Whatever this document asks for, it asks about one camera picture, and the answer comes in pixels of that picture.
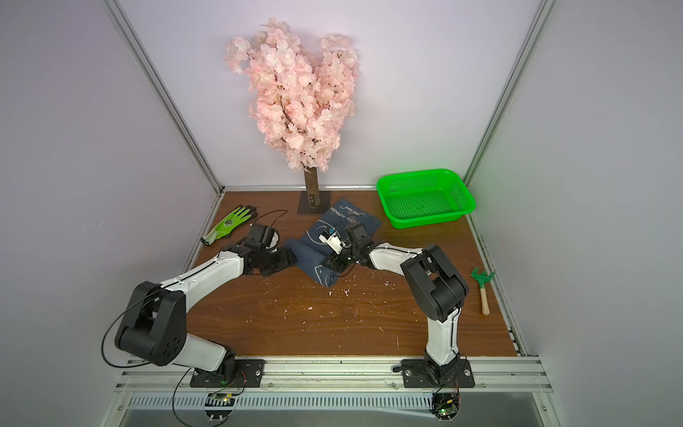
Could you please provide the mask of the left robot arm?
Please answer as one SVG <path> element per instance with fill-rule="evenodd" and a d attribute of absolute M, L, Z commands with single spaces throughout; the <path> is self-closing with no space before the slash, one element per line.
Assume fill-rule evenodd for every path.
<path fill-rule="evenodd" d="M 242 240 L 222 248 L 209 261 L 180 276 L 138 285 L 123 313 L 115 347 L 149 364 L 222 370 L 229 349 L 188 332 L 188 312 L 221 286 L 243 276 L 271 276 L 295 266 L 293 251 L 279 245 L 279 234 L 256 224 Z"/>

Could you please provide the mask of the blue fish-print pillowcase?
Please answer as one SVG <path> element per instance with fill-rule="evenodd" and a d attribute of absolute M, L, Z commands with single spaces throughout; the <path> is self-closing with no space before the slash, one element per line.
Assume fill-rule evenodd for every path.
<path fill-rule="evenodd" d="M 331 288 L 347 266 L 355 263 L 342 252 L 350 245 L 346 229 L 357 223 L 363 225 L 369 236 L 382 226 L 371 213 L 340 199 L 301 238 L 288 238 L 284 246 L 292 251 L 297 268 L 319 285 Z"/>

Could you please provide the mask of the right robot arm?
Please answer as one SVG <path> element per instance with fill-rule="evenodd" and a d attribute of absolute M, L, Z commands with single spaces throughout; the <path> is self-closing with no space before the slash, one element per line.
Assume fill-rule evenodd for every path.
<path fill-rule="evenodd" d="M 457 333 L 469 287 L 440 247 L 405 248 L 375 242 L 360 222 L 344 233 L 335 228 L 322 231 L 318 240 L 333 251 L 323 261 L 333 272 L 343 273 L 350 265 L 359 264 L 403 276 L 428 319 L 426 375 L 434 384 L 443 385 L 462 372 Z"/>

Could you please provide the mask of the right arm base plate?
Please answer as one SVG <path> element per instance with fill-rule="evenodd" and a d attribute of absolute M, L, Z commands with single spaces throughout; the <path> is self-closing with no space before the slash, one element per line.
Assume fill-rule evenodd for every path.
<path fill-rule="evenodd" d="M 405 388 L 474 388 L 475 379 L 468 359 L 454 359 L 444 366 L 427 359 L 403 359 L 392 371 L 400 373 Z"/>

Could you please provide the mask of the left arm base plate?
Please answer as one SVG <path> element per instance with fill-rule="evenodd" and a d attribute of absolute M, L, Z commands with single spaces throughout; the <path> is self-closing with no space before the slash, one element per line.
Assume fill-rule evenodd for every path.
<path fill-rule="evenodd" d="M 228 359 L 215 371 L 196 368 L 191 388 L 259 388 L 263 379 L 264 359 Z"/>

